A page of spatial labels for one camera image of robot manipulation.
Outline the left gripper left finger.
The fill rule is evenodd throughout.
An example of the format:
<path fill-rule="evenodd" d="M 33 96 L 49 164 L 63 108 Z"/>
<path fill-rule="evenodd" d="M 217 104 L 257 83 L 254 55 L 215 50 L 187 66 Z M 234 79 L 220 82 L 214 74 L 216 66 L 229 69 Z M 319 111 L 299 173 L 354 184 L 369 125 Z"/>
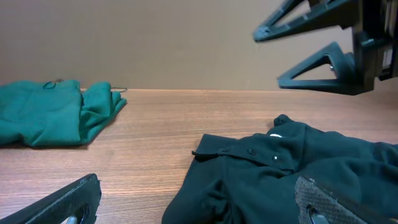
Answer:
<path fill-rule="evenodd" d="M 87 174 L 3 219 L 1 223 L 62 223 L 75 217 L 78 223 L 94 224 L 101 187 L 96 174 Z"/>

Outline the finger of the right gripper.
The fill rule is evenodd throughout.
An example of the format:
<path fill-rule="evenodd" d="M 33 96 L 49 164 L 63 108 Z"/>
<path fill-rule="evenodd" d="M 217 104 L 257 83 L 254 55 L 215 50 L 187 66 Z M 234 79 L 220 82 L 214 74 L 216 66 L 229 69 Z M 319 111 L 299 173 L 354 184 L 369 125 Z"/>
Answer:
<path fill-rule="evenodd" d="M 358 20 L 359 1 L 310 1 L 310 10 L 283 24 L 278 22 L 302 0 L 286 0 L 253 32 L 255 42 L 266 42 L 327 27 L 352 27 Z"/>
<path fill-rule="evenodd" d="M 312 90 L 341 95 L 364 93 L 365 87 L 356 73 L 354 54 L 344 53 L 332 42 L 306 58 L 278 79 L 284 89 Z"/>

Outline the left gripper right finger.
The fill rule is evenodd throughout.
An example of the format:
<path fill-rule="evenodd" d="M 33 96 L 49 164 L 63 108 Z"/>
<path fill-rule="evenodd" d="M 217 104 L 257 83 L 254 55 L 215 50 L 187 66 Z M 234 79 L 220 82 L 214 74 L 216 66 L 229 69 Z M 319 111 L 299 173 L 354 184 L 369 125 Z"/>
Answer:
<path fill-rule="evenodd" d="M 395 224 L 367 207 L 345 198 L 340 193 L 300 176 L 295 184 L 295 201 L 300 224 Z"/>

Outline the black polo shirt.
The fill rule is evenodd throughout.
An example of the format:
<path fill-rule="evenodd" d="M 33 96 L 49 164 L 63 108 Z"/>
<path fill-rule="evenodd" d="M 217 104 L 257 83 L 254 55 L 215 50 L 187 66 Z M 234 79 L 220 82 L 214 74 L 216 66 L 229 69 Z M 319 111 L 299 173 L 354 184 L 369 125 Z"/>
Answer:
<path fill-rule="evenodd" d="M 282 114 L 265 134 L 206 134 L 163 223 L 297 223 L 305 176 L 397 217 L 397 146 L 320 131 Z"/>

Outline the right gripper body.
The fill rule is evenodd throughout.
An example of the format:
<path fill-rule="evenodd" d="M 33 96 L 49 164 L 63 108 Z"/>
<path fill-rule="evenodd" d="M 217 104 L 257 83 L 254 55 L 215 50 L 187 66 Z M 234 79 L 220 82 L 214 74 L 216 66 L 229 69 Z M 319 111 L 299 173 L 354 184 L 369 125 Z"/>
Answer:
<path fill-rule="evenodd" d="M 397 77 L 397 0 L 360 0 L 352 30 L 360 85 L 372 91 L 376 79 Z"/>

